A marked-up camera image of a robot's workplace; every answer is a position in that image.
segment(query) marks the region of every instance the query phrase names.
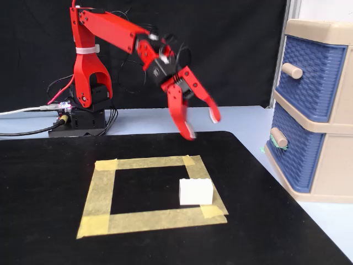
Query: connector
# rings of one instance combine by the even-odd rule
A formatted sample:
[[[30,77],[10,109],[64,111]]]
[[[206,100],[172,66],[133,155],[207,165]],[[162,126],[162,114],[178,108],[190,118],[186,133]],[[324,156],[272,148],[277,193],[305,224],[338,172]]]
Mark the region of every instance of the connector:
[[[59,121],[60,121],[60,120],[63,120],[63,121],[64,121],[63,124],[67,123],[68,115],[63,115],[63,116],[61,116],[60,119],[59,119]]]
[[[59,104],[44,105],[44,106],[40,106],[39,108],[40,110],[58,110]]]

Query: white table surface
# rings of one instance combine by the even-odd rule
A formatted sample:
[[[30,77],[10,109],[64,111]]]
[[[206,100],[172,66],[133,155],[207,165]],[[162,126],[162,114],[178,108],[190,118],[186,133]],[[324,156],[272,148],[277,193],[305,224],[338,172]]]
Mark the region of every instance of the white table surface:
[[[229,131],[279,180],[266,155],[260,151],[269,138],[273,109],[253,107],[220,107],[222,120],[213,124],[207,108],[189,108],[188,121],[195,131]],[[49,127],[55,112],[20,113],[0,116],[0,132],[17,133]],[[108,135],[175,133],[168,109],[123,109]],[[48,133],[11,137],[43,138]],[[353,204],[298,202],[336,245],[353,261]]]

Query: black curtain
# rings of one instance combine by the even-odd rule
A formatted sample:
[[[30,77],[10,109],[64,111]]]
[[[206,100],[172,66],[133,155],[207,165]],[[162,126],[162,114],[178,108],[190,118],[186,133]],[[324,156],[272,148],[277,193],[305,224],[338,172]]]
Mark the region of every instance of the black curtain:
[[[76,4],[80,2],[107,11],[129,10],[131,22],[153,24],[160,35],[174,33],[191,48],[190,68],[218,105],[268,105],[285,0],[78,0]],[[3,3],[0,111],[45,104],[48,84],[72,73],[76,53],[70,6],[70,0]],[[118,108],[167,106],[160,88],[148,80],[143,85],[139,64],[126,63],[120,72],[125,89],[121,88],[117,71],[125,53],[99,38],[96,43],[111,74]],[[54,86],[52,95],[66,82]],[[205,106],[195,98],[190,105]]]

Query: blue drawer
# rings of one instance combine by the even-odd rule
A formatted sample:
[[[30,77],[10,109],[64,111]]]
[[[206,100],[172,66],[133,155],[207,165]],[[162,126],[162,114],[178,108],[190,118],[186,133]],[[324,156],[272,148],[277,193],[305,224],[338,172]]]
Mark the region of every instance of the blue drawer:
[[[325,134],[307,131],[276,103],[272,128],[277,127],[288,140],[287,150],[271,140],[267,146],[291,187],[310,192]]]
[[[282,72],[277,92],[309,120],[328,122],[346,50],[287,36],[283,64],[299,67],[303,76],[293,79]]]

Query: foam block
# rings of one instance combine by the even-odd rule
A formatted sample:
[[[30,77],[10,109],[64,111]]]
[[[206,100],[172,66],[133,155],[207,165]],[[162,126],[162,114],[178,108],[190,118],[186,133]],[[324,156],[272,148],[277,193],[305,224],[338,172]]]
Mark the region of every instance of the foam block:
[[[213,185],[209,178],[183,178],[179,181],[180,205],[209,205],[212,197]]]

